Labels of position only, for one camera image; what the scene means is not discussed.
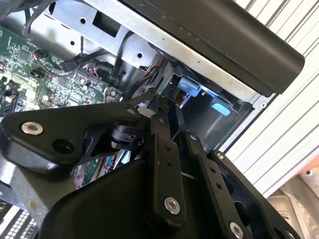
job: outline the hole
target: hole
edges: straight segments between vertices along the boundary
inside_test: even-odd
[[[37,130],[38,130],[38,127],[37,127],[37,126],[34,126],[34,125],[28,125],[27,128],[28,128],[28,130],[30,130],[30,131],[37,131]]]
[[[94,17],[93,25],[101,29],[105,33],[111,35],[112,37],[116,37],[121,27],[121,25],[118,22],[114,21],[113,19],[99,11],[96,13]]]
[[[247,227],[250,224],[250,215],[247,208],[240,202],[235,202],[234,205],[238,212],[240,220],[245,225],[245,227]]]
[[[66,25],[61,24],[63,27],[65,27],[66,29],[71,30],[69,27],[67,27]]]
[[[169,160],[166,160],[166,164],[171,167],[171,162]]]
[[[235,187],[234,185],[231,183],[231,181],[225,177],[223,174],[221,174],[221,176],[223,177],[224,183],[226,184],[226,188],[229,192],[230,195],[233,195],[233,193],[235,192]]]
[[[274,231],[277,234],[279,239],[285,239],[284,234],[278,228],[274,228]]]
[[[54,8],[55,8],[55,2],[51,3],[49,6],[49,13],[52,15],[54,12]]]
[[[66,139],[57,139],[52,144],[53,149],[61,154],[70,154],[74,151],[74,145]]]
[[[168,203],[169,204],[169,206],[172,208],[172,209],[176,209],[176,205],[175,205],[175,203],[174,202],[169,202]]]
[[[223,187],[219,184],[219,183],[216,183],[216,186],[221,190],[223,189]]]
[[[234,231],[235,231],[237,234],[240,233],[238,227],[234,227]]]

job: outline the black metal panel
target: black metal panel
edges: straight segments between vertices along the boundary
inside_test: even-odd
[[[241,219],[255,238],[274,238],[277,235],[279,238],[289,239],[287,231],[297,238],[295,230],[286,221],[282,221],[282,216],[223,153],[212,151],[207,157],[218,164],[224,180],[228,182],[228,188],[232,188],[230,194],[235,205],[237,203],[236,208]]]
[[[146,166],[145,160],[132,161],[64,197],[44,219],[39,238],[158,238],[145,220]],[[187,221],[181,230],[163,238],[212,238],[208,232],[214,225],[206,224],[197,182],[182,179]]]
[[[87,152],[91,155],[91,148],[95,148],[104,132],[118,123],[131,125],[139,119],[138,111],[132,108],[133,115],[128,108],[132,106],[110,103],[11,114],[1,122],[1,152],[7,160],[37,173],[66,177]],[[22,132],[21,125],[28,121],[42,125],[43,133],[34,136]],[[84,139],[90,137],[94,140],[83,153]]]
[[[279,94],[305,59],[233,0],[122,0],[264,96]]]
[[[253,110],[251,104],[242,103],[238,112],[230,109],[230,114],[223,116],[210,106],[211,101],[207,94],[198,95],[182,108],[187,129],[200,138],[206,152],[221,146]]]

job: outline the hex bolt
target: hex bolt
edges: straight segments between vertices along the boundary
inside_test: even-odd
[[[177,215],[180,212],[180,206],[175,198],[167,197],[164,200],[164,206],[171,214]]]
[[[140,138],[137,140],[138,146],[141,146],[144,143],[144,139]]]
[[[287,230],[286,233],[290,239],[296,239],[295,236],[290,231]]]
[[[243,231],[241,230],[241,228],[236,223],[231,222],[229,224],[229,228],[230,228],[231,232],[236,236],[236,238],[238,238],[238,239],[244,238]]]
[[[36,122],[25,122],[21,126],[21,130],[29,135],[40,135],[43,133],[43,127],[39,123]]]
[[[161,123],[165,123],[165,120],[164,120],[163,118],[161,118],[161,117],[159,117],[159,121],[160,121]]]
[[[224,160],[224,156],[221,153],[217,153],[216,154],[217,158],[219,158],[220,160]]]
[[[195,134],[190,134],[190,137],[191,137],[191,139],[193,139],[193,140],[197,140],[197,137],[196,137],[196,135]]]
[[[135,111],[134,111],[133,109],[131,109],[131,108],[128,108],[127,111],[128,111],[130,114],[132,114],[132,115],[135,115],[135,114],[136,114]]]

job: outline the green circuit board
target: green circuit board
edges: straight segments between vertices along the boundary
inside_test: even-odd
[[[119,101],[122,93],[103,82],[89,66],[52,76],[35,61],[39,47],[0,26],[0,116],[12,112]],[[49,53],[40,60],[60,74],[63,61]]]

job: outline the capacitor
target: capacitor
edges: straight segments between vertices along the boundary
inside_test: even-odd
[[[43,96],[42,96],[42,99],[43,99],[44,101],[48,101],[48,100],[49,100],[49,96],[43,95]]]
[[[87,90],[90,87],[90,85],[91,85],[91,82],[85,83],[85,85],[83,86],[83,89]]]

